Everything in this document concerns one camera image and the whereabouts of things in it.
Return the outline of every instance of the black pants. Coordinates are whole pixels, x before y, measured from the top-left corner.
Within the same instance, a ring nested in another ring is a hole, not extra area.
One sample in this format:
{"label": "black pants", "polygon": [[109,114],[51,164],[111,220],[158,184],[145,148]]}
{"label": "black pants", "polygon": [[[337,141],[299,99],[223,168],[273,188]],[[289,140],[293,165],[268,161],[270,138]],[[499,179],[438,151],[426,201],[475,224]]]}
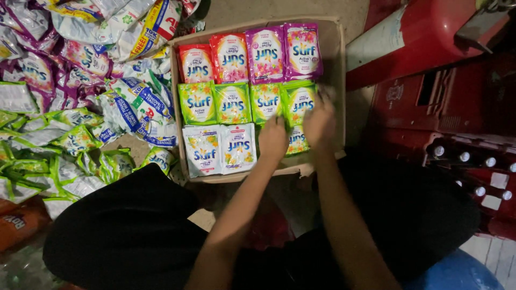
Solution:
{"label": "black pants", "polygon": [[[361,155],[339,167],[399,281],[424,273],[478,227],[476,205],[446,176]],[[197,207],[193,194],[150,164],[66,209],[46,240],[44,261],[86,289],[182,288],[207,236],[186,219]],[[283,249],[243,249],[233,288],[342,288],[340,273],[324,229],[316,229]]]}

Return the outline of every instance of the blue plastic object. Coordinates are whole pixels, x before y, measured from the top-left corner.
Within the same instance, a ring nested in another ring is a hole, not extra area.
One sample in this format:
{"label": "blue plastic object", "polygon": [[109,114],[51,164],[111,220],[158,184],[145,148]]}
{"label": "blue plastic object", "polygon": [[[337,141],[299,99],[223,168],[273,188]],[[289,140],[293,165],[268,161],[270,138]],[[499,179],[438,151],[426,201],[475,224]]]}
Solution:
{"label": "blue plastic object", "polygon": [[477,259],[457,250],[432,266],[405,290],[504,290],[496,277]]}

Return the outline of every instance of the person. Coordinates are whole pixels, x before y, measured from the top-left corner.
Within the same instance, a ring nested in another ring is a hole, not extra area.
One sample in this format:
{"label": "person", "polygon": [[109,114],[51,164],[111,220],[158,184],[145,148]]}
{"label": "person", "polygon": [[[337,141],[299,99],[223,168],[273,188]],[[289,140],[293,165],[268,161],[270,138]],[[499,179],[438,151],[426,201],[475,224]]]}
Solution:
{"label": "person", "polygon": [[150,164],[56,219],[43,249],[47,268],[87,289],[400,289],[477,230],[475,203],[438,172],[360,152],[337,162],[324,94],[303,130],[323,227],[283,248],[241,248],[288,147],[277,117],[260,132],[260,157],[209,234],[186,219],[199,207],[195,195]]}

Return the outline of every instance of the white tile floor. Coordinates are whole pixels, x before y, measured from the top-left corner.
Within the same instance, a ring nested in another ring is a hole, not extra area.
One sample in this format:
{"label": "white tile floor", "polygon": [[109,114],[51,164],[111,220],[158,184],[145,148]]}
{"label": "white tile floor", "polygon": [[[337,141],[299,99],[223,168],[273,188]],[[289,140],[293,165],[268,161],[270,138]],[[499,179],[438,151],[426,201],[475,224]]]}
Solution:
{"label": "white tile floor", "polygon": [[473,236],[460,249],[486,265],[506,290],[516,290],[516,241]]}

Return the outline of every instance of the open cardboard box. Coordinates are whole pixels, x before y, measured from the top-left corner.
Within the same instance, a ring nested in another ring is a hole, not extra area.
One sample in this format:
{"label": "open cardboard box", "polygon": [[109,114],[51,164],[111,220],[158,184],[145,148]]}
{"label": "open cardboard box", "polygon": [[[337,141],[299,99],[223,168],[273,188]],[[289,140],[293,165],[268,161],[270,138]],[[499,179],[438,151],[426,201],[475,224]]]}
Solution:
{"label": "open cardboard box", "polygon": [[[219,33],[231,33],[238,32],[242,33],[248,29],[277,26],[282,25],[285,22],[291,23],[317,23],[319,25],[319,48],[324,64],[324,74],[317,80],[320,86],[331,87],[335,90],[336,98],[333,100],[335,105],[335,116],[337,118],[337,129],[335,135],[335,157],[342,158],[345,156],[344,144],[345,144],[345,123],[346,123],[346,57],[345,57],[345,46],[344,41],[344,29],[340,24],[337,17],[318,16],[318,15],[302,15],[284,18],[272,18],[272,19],[258,19],[247,23],[238,25],[227,26],[218,29],[212,29],[203,31],[200,33],[191,34],[184,37],[176,38],[169,42],[172,46],[172,52],[175,53],[176,48],[179,45],[184,44],[209,44],[209,39],[214,34]],[[181,115],[181,107],[179,105],[179,93],[178,84],[181,82],[178,60],[175,56],[171,58],[171,74],[172,74],[172,93],[174,96],[174,110],[175,118],[178,126],[178,143],[179,143],[179,156],[181,161],[181,167],[183,175],[189,179],[188,174],[188,163],[186,160],[186,148],[183,141],[183,116]],[[274,175],[282,174],[293,174],[301,173],[301,176],[310,175],[314,171],[313,166],[310,164],[309,154],[302,153],[296,156],[283,158],[278,165]],[[240,172],[228,175],[209,175],[190,179],[193,182],[206,182],[206,183],[226,183],[226,182],[238,182],[244,179],[249,174],[247,172]]]}

